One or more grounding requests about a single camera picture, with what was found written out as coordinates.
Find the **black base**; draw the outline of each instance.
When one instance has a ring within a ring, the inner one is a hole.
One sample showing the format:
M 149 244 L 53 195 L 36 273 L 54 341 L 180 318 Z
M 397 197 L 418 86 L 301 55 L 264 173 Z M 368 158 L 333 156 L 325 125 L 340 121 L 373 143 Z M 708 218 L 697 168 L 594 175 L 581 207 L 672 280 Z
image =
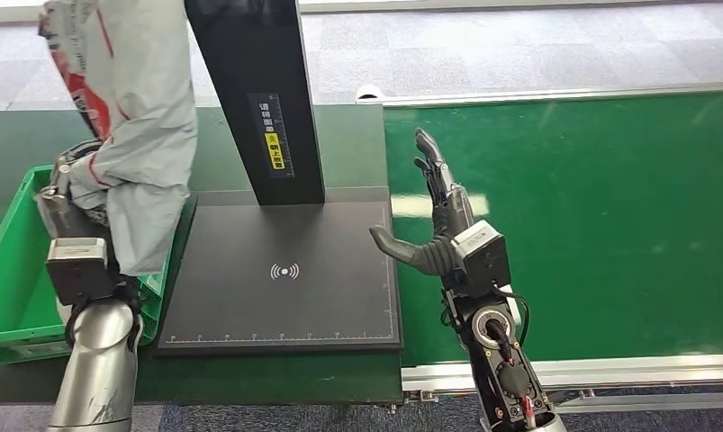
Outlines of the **black base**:
M 258 206 L 200 193 L 158 355 L 400 349 L 387 188 L 330 188 L 325 204 Z

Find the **black display stand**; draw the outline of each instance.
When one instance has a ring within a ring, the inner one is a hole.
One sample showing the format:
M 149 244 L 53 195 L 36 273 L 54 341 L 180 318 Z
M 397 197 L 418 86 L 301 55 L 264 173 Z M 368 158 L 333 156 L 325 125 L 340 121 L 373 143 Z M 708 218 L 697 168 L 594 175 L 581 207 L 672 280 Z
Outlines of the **black display stand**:
M 368 233 L 390 194 L 324 188 L 295 0 L 186 9 L 253 191 L 199 193 L 156 353 L 400 349 L 395 263 Z

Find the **red wire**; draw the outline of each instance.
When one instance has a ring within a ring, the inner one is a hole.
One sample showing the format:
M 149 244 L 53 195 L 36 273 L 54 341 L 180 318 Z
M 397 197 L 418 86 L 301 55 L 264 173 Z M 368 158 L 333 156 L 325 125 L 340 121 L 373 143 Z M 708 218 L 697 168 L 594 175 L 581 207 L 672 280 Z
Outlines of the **red wire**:
M 533 403 L 528 395 L 523 396 L 523 415 L 526 419 L 533 417 Z

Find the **metal cylinder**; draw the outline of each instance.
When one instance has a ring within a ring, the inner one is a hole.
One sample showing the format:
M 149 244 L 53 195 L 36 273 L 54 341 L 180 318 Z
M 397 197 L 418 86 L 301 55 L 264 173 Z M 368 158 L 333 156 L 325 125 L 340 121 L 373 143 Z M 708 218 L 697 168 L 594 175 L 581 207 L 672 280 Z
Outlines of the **metal cylinder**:
M 129 432 L 138 359 L 128 348 L 131 308 L 116 299 L 91 303 L 75 320 L 75 345 L 49 432 Z

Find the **robotic hand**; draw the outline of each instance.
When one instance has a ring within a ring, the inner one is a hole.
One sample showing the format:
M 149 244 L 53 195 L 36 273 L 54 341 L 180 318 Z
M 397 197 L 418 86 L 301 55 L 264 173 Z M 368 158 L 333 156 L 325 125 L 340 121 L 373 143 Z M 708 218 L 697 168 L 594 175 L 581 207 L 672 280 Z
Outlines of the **robotic hand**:
M 68 173 L 100 141 L 82 143 L 57 158 L 38 210 L 51 243 L 46 267 L 66 323 L 72 354 L 49 432 L 129 432 L 142 331 L 138 283 L 120 274 L 108 227 L 98 211 L 70 200 Z
M 440 276 L 446 307 L 441 318 L 469 356 L 486 430 L 565 432 L 522 351 L 528 305 L 512 293 L 504 236 L 485 220 L 474 220 L 465 188 L 454 182 L 436 141 L 419 129 L 416 143 L 425 156 L 414 165 L 432 198 L 433 239 L 415 246 L 377 226 L 370 229 L 376 245 L 425 275 Z M 526 310 L 520 338 L 516 300 Z

